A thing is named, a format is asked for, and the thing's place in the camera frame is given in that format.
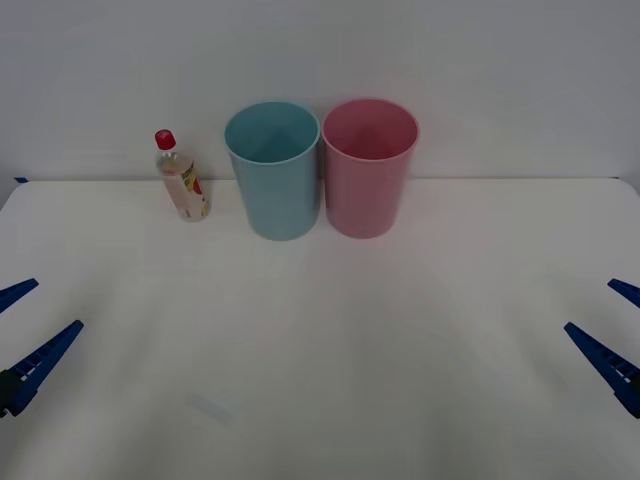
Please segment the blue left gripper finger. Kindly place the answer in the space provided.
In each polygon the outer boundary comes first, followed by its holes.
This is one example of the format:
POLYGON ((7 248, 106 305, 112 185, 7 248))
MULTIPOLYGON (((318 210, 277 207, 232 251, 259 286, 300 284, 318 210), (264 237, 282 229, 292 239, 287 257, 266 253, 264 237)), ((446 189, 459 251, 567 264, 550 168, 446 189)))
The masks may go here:
POLYGON ((83 328, 80 320, 74 320, 27 357, 1 371, 1 417, 16 417, 24 411, 83 328))
POLYGON ((24 280, 10 287, 0 290, 0 313, 6 311, 9 307, 34 290, 39 282, 34 278, 24 280))

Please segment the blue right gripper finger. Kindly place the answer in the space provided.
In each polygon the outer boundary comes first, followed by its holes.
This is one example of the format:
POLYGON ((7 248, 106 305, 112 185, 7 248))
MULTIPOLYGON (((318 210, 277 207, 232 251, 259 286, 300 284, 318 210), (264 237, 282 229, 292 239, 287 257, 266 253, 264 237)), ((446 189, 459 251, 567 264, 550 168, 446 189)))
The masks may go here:
POLYGON ((627 282, 611 279, 608 286, 635 306, 640 306, 640 288, 627 282))
POLYGON ((567 323, 565 332, 613 390, 616 399, 634 417, 639 417, 639 368, 604 344, 567 323))

